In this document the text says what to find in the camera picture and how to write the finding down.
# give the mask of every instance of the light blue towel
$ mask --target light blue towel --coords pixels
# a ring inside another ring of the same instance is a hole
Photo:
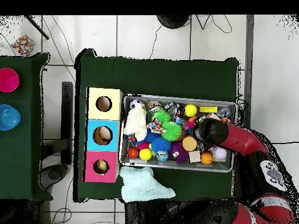
[[[121,196],[125,202],[149,201],[175,196],[173,189],[162,186],[154,179],[154,172],[150,167],[136,169],[123,166],[120,168],[119,175],[124,181]]]

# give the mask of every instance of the pink cup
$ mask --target pink cup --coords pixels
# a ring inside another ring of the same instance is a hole
[[[0,69],[0,91],[10,93],[19,86],[19,82],[19,76],[13,69]]]

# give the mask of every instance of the red ball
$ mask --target red ball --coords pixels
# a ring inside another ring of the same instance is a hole
[[[139,151],[137,148],[128,149],[128,157],[132,159],[136,159],[138,157]]]

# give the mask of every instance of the circular hole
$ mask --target circular hole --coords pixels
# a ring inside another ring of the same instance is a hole
[[[109,111],[112,107],[112,101],[109,97],[107,96],[101,96],[96,100],[96,108],[99,111]]]
[[[108,162],[105,160],[97,160],[93,164],[93,169],[98,174],[105,174],[109,169]]]
[[[112,140],[112,130],[107,126],[97,127],[92,137],[96,144],[108,145]]]

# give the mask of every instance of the green spiky ball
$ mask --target green spiky ball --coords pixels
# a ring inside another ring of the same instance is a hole
[[[162,124],[165,123],[165,122],[170,122],[171,120],[171,116],[169,113],[167,113],[164,109],[161,109],[159,111],[156,111],[154,113],[154,115],[152,116],[152,121],[155,119],[155,118],[158,118],[159,119],[159,122],[161,122]]]
[[[182,134],[182,127],[175,122],[165,122],[162,124],[162,128],[167,130],[167,132],[162,133],[162,137],[169,142],[177,140]]]

